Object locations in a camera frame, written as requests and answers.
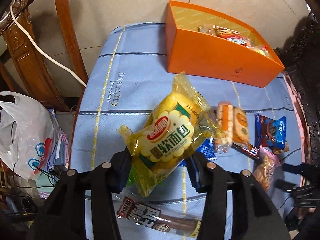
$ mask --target yellow plastic wrapper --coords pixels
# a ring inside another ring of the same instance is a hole
[[[173,78],[171,93],[152,111],[142,130],[132,133],[126,125],[120,127],[142,196],[148,196],[207,138],[222,137],[209,112],[210,105],[180,73]]]

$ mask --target carved wooden chair back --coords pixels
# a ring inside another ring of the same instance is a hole
[[[28,6],[33,1],[34,0],[15,0],[12,5],[12,11],[21,26],[34,38],[32,25],[28,20]],[[54,1],[63,38],[74,72],[87,83],[88,75],[84,68],[84,63],[76,39],[76,33],[72,25],[69,1]],[[13,63],[29,95],[48,108],[54,107],[58,111],[68,111],[68,106],[56,89],[47,71],[43,56],[34,48],[28,37],[13,22],[10,8],[0,20],[0,35],[3,35],[7,43]],[[9,80],[8,75],[6,75],[1,62],[0,73],[10,90],[15,91],[14,87],[11,87],[10,85],[11,81]]]

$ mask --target snack wrapper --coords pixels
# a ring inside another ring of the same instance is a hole
[[[224,135],[214,141],[217,152],[227,152],[232,145],[233,117],[233,105],[226,101],[220,102],[217,107],[217,122]]]
[[[250,143],[247,114],[235,106],[233,107],[233,142],[241,146]]]
[[[273,179],[273,173],[276,167],[280,166],[278,157],[269,152],[266,148],[260,147],[260,158],[263,164],[260,164],[253,172],[255,179],[261,184],[262,188],[267,191]]]
[[[252,50],[262,54],[263,56],[268,57],[268,58],[270,57],[269,52],[267,51],[265,46],[254,46],[254,47],[249,47],[249,49],[252,49]]]
[[[212,162],[217,159],[216,154],[214,152],[214,139],[213,138],[207,138],[202,145],[196,150],[197,152],[203,153],[204,156],[207,158],[208,161]],[[185,167],[186,162],[183,160],[179,166]]]
[[[197,237],[201,219],[159,208],[126,191],[122,204],[117,212],[118,218],[125,218],[140,226],[152,228],[165,233],[172,233],[186,237]]]
[[[228,41],[232,41],[236,44],[240,44],[240,45],[243,45],[245,47],[249,47],[250,44],[247,44],[247,39],[245,39],[243,36],[241,36],[240,34],[237,34],[237,33],[233,33],[230,31],[225,31],[225,30],[217,30],[216,31],[217,33],[217,36],[220,37],[220,38],[224,38]]]
[[[269,148],[271,149],[272,153],[273,153],[273,154],[276,154],[276,155],[290,151],[290,149],[289,149],[289,144],[288,144],[287,141],[285,141],[284,150],[282,150],[282,149],[280,149],[280,148],[278,148],[278,147],[275,147],[275,146],[269,147]]]
[[[132,133],[125,125],[120,127],[142,196],[148,196],[207,138],[222,136],[217,123],[209,117],[209,110],[207,101],[180,73],[173,78],[171,93],[152,111],[142,130]]]
[[[202,25],[202,26],[200,25],[200,26],[198,27],[198,31],[201,32],[201,33],[210,34],[210,35],[212,35],[212,36],[217,36],[215,29],[214,29],[212,26],[210,26],[210,25],[206,25],[206,24],[204,24],[204,25]]]
[[[236,149],[238,152],[243,153],[244,155],[253,159],[254,161],[257,161],[258,163],[261,162],[260,157],[258,155],[259,149],[257,149],[251,144],[240,146],[240,145],[237,145],[236,143],[232,143],[232,148]]]
[[[285,149],[286,117],[273,120],[256,114],[256,147],[276,147]]]

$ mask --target blue snack package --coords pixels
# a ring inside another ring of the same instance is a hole
[[[255,115],[255,147],[277,147],[285,149],[286,117],[273,120],[260,114]]]
[[[214,153],[214,139],[213,138],[207,138],[202,145],[198,147],[196,150],[197,152],[201,152],[204,154],[204,156],[207,157],[209,161],[215,161],[217,159],[215,153]],[[180,167],[185,167],[186,162],[183,160],[180,164]]]

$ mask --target orange gift box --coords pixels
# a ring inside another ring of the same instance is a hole
[[[269,57],[226,39],[198,32],[199,25],[217,25],[263,45]],[[278,56],[251,26],[215,10],[169,1],[165,25],[169,73],[213,77],[265,87],[283,69]]]

